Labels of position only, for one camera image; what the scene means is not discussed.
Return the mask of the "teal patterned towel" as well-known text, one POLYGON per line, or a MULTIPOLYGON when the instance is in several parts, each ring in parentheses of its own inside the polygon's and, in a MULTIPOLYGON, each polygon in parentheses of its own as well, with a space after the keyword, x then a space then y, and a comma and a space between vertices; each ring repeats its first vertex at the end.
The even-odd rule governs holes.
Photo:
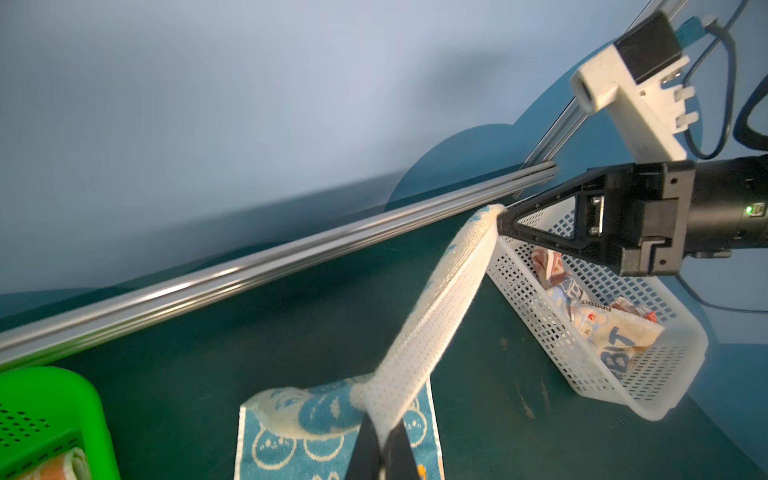
POLYGON ((485 276, 505 210, 492 204, 466 221, 373 373, 307 389, 270 389, 243 403, 235 478, 344 479, 365 414, 381 453, 403 422, 420 479, 444 478, 430 376, 485 276))

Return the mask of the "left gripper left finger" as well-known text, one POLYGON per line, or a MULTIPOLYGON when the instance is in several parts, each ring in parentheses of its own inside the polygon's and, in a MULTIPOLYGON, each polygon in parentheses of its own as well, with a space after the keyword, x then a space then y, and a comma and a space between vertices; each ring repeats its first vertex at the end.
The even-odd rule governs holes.
POLYGON ((382 472, 383 464, 378 436, 370 416, 365 414, 344 479, 377 480, 382 472))

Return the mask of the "orange jellyfish pattern towel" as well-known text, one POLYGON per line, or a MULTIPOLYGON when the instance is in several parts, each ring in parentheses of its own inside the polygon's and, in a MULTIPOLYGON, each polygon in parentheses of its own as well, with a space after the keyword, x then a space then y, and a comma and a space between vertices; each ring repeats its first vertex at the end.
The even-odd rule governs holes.
POLYGON ((34 467, 19 476, 21 480, 91 480, 92 474, 86 455, 80 448, 72 448, 34 467))

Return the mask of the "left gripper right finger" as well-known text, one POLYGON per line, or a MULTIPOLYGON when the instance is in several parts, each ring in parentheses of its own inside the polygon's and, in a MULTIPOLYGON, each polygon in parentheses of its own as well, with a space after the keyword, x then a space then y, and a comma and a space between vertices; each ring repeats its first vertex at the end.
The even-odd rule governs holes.
POLYGON ((418 465, 403 422, 389 434, 381 453, 381 478, 384 480, 419 480, 418 465))

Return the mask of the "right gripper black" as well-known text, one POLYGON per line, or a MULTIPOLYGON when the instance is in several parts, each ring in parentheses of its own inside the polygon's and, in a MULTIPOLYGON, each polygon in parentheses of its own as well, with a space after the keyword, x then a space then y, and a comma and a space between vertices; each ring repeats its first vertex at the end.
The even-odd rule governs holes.
POLYGON ((510 205, 499 234, 620 276, 680 271, 687 256, 727 257, 767 245, 767 161, 737 158, 591 168, 510 205), (560 203, 577 210, 570 237, 523 225, 560 203))

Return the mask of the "white plastic basket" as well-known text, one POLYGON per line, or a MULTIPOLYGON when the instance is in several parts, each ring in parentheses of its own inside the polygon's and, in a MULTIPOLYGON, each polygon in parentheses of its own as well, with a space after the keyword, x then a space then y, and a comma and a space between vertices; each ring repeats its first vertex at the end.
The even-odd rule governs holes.
POLYGON ((532 245, 502 237, 487 273, 571 388, 581 396, 662 419, 706 357, 707 335, 655 278, 620 277, 564 255, 564 282, 543 285, 532 245))

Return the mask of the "green plastic basket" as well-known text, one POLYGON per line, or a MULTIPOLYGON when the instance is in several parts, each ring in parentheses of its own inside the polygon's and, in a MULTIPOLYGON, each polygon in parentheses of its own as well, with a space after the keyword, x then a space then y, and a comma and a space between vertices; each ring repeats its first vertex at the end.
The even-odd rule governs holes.
POLYGON ((84 377, 57 367, 1 375, 1 477, 19 476, 72 448, 84 451, 92 479, 118 479, 101 398, 84 377))

